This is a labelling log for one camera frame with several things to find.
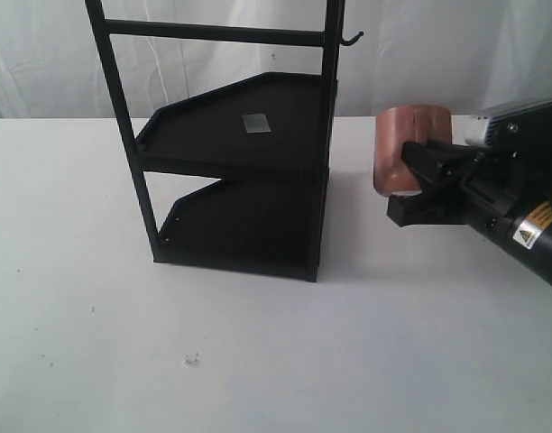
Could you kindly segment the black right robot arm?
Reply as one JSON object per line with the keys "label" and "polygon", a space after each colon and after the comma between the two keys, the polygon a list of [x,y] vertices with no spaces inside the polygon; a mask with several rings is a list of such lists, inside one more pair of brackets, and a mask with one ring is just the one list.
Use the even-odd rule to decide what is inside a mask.
{"label": "black right robot arm", "polygon": [[401,159],[421,191],[390,196],[397,226],[469,226],[552,286],[552,157],[405,142]]}

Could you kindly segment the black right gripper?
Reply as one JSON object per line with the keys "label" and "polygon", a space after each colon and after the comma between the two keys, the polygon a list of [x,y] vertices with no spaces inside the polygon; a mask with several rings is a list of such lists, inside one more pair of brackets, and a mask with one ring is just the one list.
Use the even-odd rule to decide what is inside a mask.
{"label": "black right gripper", "polygon": [[[547,241],[546,154],[429,140],[404,142],[400,157],[421,194],[389,196],[387,217],[398,227],[467,223],[494,244]],[[464,195],[465,217],[453,191]]]}

